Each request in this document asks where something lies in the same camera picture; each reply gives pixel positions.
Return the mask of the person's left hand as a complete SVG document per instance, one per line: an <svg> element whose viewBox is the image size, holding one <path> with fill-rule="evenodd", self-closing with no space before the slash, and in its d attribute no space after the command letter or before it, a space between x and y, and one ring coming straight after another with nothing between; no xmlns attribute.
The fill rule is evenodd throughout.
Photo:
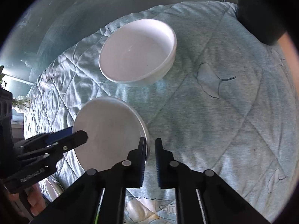
<svg viewBox="0 0 299 224"><path fill-rule="evenodd" d="M21 209L16 205L16 201L19 199L19 194L11 194L8 190L4 189L4 194L10 201L13 209L21 216L25 217L25 214L21 211ZM31 205L30 211L34 216L39 215L46 207L45 200L43 198L43 194L41 193L40 186L35 183L30 187L28 192L27 201Z"/></svg>

